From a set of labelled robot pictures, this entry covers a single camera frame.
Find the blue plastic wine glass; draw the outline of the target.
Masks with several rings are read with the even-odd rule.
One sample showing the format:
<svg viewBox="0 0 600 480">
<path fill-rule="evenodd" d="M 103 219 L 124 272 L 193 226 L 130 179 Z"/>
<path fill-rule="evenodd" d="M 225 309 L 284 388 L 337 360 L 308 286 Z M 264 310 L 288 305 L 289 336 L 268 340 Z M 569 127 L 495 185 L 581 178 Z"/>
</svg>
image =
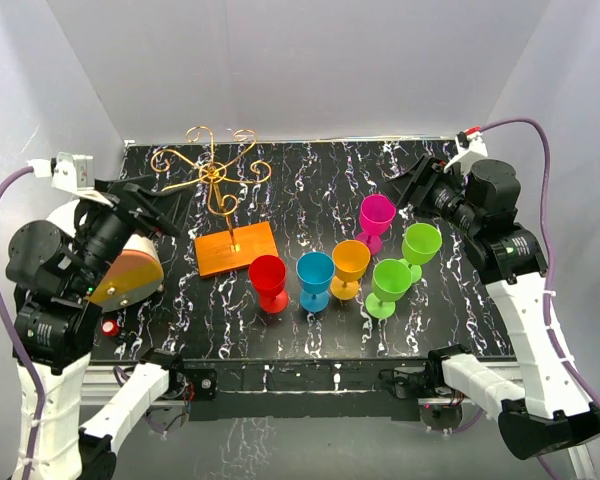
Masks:
<svg viewBox="0 0 600 480">
<path fill-rule="evenodd" d="M 300 305 L 309 313 L 319 313 L 329 304 L 329 287 L 335 275 L 335 265 L 330 256 L 312 251 L 302 255 L 296 263 L 300 284 Z"/>
</svg>

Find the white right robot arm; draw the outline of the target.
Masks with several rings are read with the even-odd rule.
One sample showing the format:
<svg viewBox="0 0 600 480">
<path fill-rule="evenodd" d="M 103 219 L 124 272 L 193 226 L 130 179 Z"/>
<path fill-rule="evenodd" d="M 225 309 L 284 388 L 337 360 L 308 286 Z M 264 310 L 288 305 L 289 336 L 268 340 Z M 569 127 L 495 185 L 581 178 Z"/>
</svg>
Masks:
<svg viewBox="0 0 600 480">
<path fill-rule="evenodd" d="M 461 345 L 428 354 L 423 381 L 435 395 L 457 390 L 497 421 L 518 459 L 600 437 L 600 400 L 583 387 L 562 346 L 550 305 L 549 268 L 535 235 L 517 223 L 520 183 L 506 162 L 482 159 L 468 174 L 422 156 L 389 181 L 389 195 L 420 218 L 440 218 L 464 237 L 464 251 L 495 303 L 514 349 L 521 384 L 482 364 Z"/>
</svg>

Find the magenta plastic wine glass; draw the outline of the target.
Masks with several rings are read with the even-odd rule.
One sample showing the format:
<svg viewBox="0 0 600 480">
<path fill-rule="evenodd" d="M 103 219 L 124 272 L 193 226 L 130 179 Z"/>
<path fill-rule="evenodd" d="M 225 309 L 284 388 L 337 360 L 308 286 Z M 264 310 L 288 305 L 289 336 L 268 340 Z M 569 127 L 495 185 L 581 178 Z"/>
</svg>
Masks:
<svg viewBox="0 0 600 480">
<path fill-rule="evenodd" d="M 381 251 L 382 235 L 391 226 L 395 215 L 396 207 L 388 197 L 372 194 L 363 199 L 359 212 L 361 232 L 357 234 L 356 240 L 365 244 L 371 255 Z"/>
</svg>

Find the red plastic wine glass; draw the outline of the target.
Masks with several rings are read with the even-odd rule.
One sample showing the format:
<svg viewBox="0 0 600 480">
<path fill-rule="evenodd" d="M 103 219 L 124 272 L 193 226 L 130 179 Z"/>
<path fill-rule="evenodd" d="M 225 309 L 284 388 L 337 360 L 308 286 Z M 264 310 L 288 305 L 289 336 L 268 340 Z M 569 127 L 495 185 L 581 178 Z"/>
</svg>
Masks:
<svg viewBox="0 0 600 480">
<path fill-rule="evenodd" d="M 261 255 L 249 266 L 248 276 L 258 294 L 263 311 L 278 314 L 288 305 L 287 270 L 284 262 L 274 255 Z"/>
</svg>

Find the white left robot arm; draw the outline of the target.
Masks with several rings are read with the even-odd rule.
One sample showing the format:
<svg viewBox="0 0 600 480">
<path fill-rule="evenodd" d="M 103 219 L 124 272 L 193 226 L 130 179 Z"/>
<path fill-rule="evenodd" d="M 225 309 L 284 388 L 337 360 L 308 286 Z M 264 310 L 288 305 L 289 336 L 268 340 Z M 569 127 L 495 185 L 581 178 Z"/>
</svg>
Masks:
<svg viewBox="0 0 600 480">
<path fill-rule="evenodd" d="M 122 443 L 151 404 L 177 398 L 186 387 L 182 357 L 152 348 L 98 414 L 80 420 L 82 384 L 102 319 L 95 289 L 133 235 L 178 236 L 191 194 L 115 181 L 103 197 L 79 201 L 73 235 L 36 220 L 19 228 L 8 246 L 22 392 L 16 479 L 112 478 Z"/>
</svg>

